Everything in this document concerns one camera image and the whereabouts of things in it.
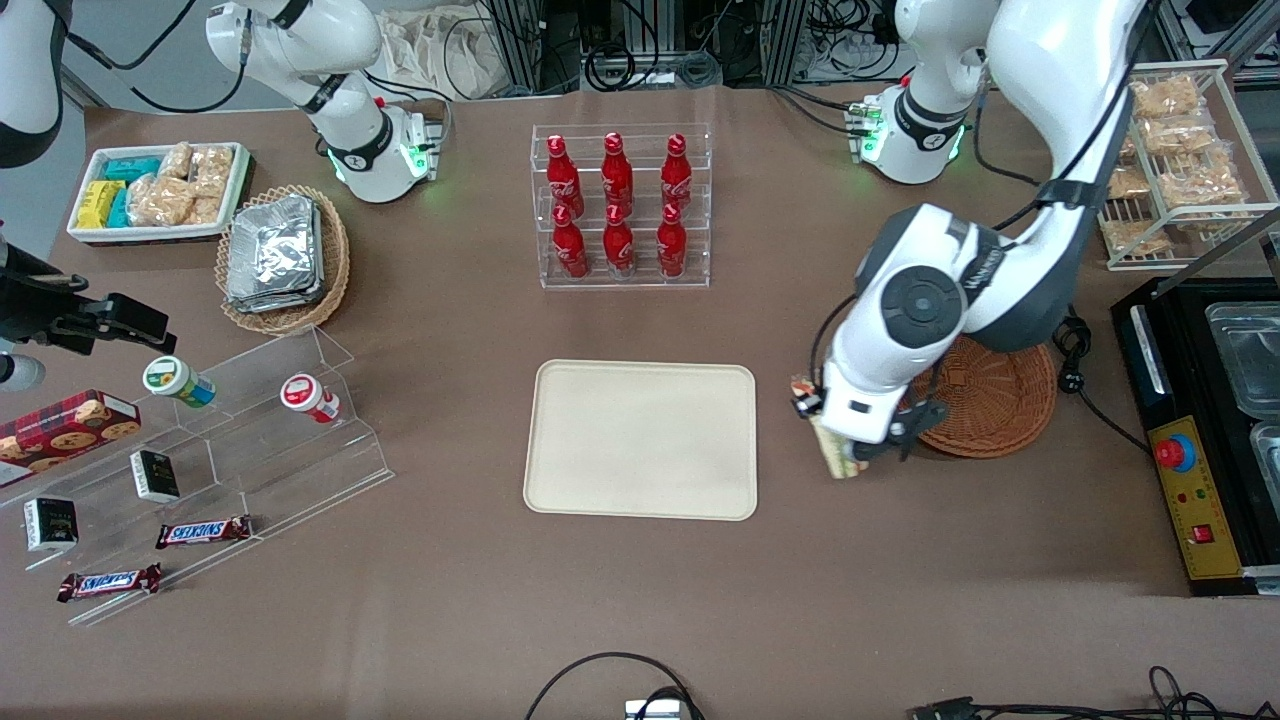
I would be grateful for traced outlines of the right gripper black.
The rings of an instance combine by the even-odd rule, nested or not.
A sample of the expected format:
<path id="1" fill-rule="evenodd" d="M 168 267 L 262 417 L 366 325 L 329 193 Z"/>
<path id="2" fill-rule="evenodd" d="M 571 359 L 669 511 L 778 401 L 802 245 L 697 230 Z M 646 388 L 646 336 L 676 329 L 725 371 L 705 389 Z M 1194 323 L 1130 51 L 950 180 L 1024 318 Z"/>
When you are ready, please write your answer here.
<path id="1" fill-rule="evenodd" d="M 174 354 L 178 338 L 168 331 L 169 315 L 123 293 L 95 304 L 95 319 L 78 318 L 79 296 L 90 283 L 45 260 L 1 242 L 1 337 L 14 345 L 36 343 L 91 355 L 100 340 L 119 340 Z"/>

